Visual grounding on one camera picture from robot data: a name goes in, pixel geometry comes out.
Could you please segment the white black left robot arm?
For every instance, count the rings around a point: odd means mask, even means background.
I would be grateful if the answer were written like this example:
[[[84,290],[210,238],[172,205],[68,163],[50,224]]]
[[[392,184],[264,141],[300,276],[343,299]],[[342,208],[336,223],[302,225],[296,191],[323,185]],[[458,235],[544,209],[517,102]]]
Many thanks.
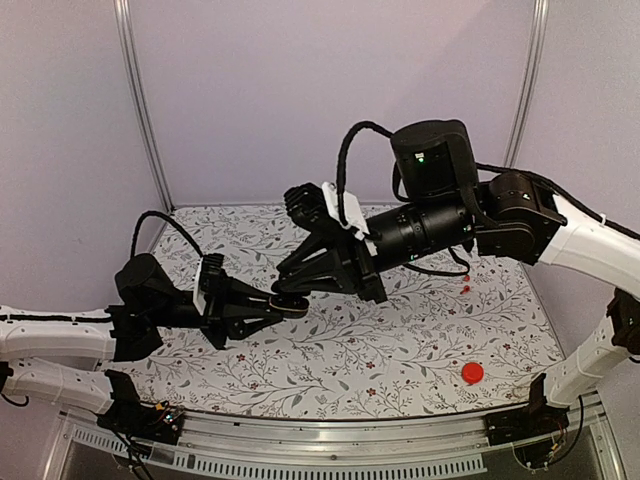
[[[122,372],[88,372],[59,359],[134,362],[163,345],[161,329],[195,329],[217,350],[285,317],[304,314],[304,299],[258,290],[229,276],[221,254],[204,256],[190,290],[177,288],[151,254],[115,276],[119,305],[85,312],[1,309],[1,393],[76,406],[111,419],[128,434],[148,426],[135,386]]]

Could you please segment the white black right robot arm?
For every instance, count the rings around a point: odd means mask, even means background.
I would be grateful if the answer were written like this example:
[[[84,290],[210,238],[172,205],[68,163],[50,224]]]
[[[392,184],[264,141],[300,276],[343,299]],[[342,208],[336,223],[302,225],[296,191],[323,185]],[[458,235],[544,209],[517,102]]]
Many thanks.
[[[395,157],[393,210],[365,218],[346,189],[355,136],[376,131]],[[481,255],[565,267],[615,289],[596,331],[566,360],[537,376],[517,427],[537,436],[556,409],[569,407],[622,361],[639,351],[639,236],[588,209],[553,181],[533,172],[476,162],[465,125],[427,120],[389,131],[361,121],[346,133],[332,183],[304,184],[284,196],[306,240],[278,266],[281,294],[314,291],[386,300],[381,274],[416,269],[419,258],[462,246]]]

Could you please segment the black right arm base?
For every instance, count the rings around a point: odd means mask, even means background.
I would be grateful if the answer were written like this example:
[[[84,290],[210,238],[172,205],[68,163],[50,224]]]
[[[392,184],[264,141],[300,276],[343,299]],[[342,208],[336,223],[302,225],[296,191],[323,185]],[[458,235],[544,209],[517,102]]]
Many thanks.
[[[547,374],[541,373],[532,381],[524,406],[484,416],[485,432],[491,446],[560,432],[569,426],[569,408],[552,407],[547,402],[546,379]]]

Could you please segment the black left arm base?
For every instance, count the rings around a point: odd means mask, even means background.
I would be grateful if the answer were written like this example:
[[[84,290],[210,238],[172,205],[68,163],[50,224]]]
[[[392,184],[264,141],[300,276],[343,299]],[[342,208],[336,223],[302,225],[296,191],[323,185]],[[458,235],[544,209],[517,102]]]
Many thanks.
[[[168,445],[176,445],[184,425],[184,408],[161,401],[143,404],[128,374],[106,370],[112,400],[103,414],[97,414],[97,425],[112,432]]]

